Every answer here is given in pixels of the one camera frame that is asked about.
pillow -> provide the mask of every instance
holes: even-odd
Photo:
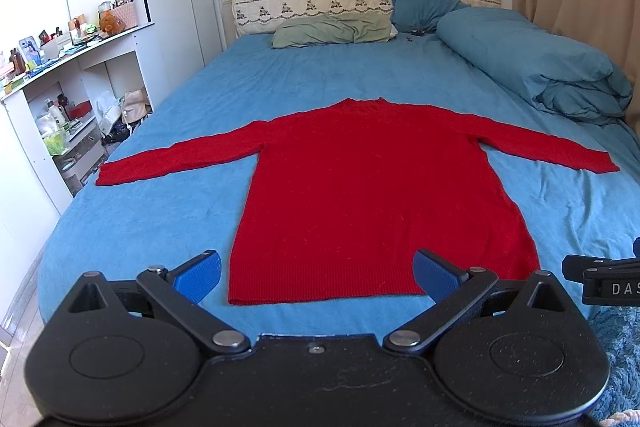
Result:
[[[538,110],[606,124],[631,100],[631,84],[606,54],[550,34],[514,10],[457,10],[441,18],[437,35]]]
[[[399,32],[436,31],[442,16],[453,10],[466,8],[468,4],[459,0],[391,0],[394,12],[391,22]]]
[[[271,47],[301,48],[310,44],[387,42],[392,37],[392,29],[388,15],[375,12],[295,17],[283,22],[276,30],[271,38]]]

silver bolt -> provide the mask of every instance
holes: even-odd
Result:
[[[238,347],[244,342],[244,335],[236,330],[222,330],[213,335],[213,343],[221,347]]]
[[[398,330],[389,335],[389,342],[394,346],[412,347],[420,342],[420,335],[411,330]]]

red box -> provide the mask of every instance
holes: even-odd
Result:
[[[74,118],[82,118],[89,111],[91,111],[91,102],[88,100],[86,102],[79,103],[76,107],[73,107],[68,110],[69,118],[73,120]]]

blue pillow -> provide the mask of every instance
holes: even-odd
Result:
[[[441,18],[437,35],[538,110],[606,124],[621,118],[631,100],[631,84],[606,54],[548,33],[516,11],[457,10]]]
[[[459,0],[391,0],[394,12],[391,23],[399,32],[422,31],[433,33],[442,16],[453,10],[466,8]]]

floor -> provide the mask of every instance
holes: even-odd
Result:
[[[24,383],[24,361],[43,328],[34,294],[18,323],[0,380],[0,427],[31,427],[41,416]]]

